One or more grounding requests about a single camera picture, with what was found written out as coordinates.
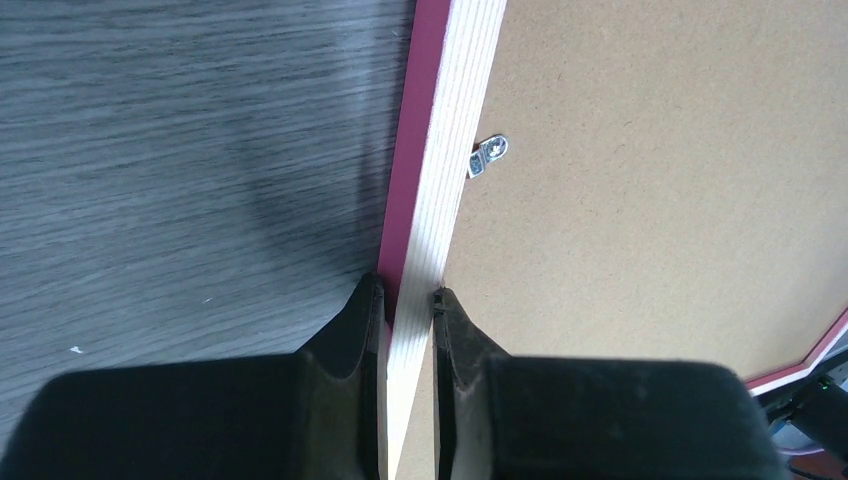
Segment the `brown cardboard backing board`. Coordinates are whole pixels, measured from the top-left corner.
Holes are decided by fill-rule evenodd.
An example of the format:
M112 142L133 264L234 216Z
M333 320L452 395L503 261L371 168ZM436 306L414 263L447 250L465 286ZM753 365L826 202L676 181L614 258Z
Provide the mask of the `brown cardboard backing board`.
M847 333L843 1L422 1L392 479L782 479Z

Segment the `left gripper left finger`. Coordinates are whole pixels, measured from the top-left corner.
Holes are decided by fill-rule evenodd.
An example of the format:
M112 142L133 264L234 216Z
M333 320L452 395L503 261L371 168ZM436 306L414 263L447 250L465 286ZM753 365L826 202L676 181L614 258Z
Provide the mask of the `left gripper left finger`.
M363 276L296 351L75 371L47 382L5 479L381 479L384 288Z

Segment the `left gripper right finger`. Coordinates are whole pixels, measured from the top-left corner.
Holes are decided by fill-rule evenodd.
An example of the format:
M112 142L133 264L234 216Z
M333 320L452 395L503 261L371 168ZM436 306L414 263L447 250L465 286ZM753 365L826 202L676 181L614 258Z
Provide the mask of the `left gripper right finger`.
M715 364L514 356L433 297L440 479L783 479L764 416Z

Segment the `pink wooden picture frame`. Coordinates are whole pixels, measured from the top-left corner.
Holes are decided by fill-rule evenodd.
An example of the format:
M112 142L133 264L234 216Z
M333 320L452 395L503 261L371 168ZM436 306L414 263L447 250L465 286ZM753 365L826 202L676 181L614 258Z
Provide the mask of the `pink wooden picture frame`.
M808 374L847 339L846 3L419 2L379 270L393 479L434 475L440 285L516 354Z

